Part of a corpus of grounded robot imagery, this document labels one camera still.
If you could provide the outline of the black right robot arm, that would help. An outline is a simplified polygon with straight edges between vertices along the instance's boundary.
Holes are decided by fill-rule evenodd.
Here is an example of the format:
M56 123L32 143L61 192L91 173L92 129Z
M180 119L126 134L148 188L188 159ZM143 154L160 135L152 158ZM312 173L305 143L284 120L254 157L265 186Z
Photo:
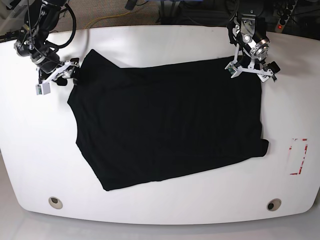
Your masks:
M71 35L63 44L50 42L48 36L64 12L71 15ZM73 41L77 30L76 16L66 0L36 0L32 4L27 3L24 25L20 30L14 48L20 57L30 57L36 65L39 84L47 81L64 87L68 79L77 78L79 59L61 61L57 54Z

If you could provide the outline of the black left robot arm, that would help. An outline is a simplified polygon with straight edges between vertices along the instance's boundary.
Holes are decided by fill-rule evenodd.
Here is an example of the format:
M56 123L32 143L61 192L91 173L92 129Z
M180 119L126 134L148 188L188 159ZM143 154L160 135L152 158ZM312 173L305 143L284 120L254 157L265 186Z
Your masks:
M275 61L266 63L270 40L267 24L261 17L264 11L262 0L236 0L235 9L227 23L230 43L235 45L234 58L225 67L232 78L241 73L256 74L261 82L272 79L280 67Z

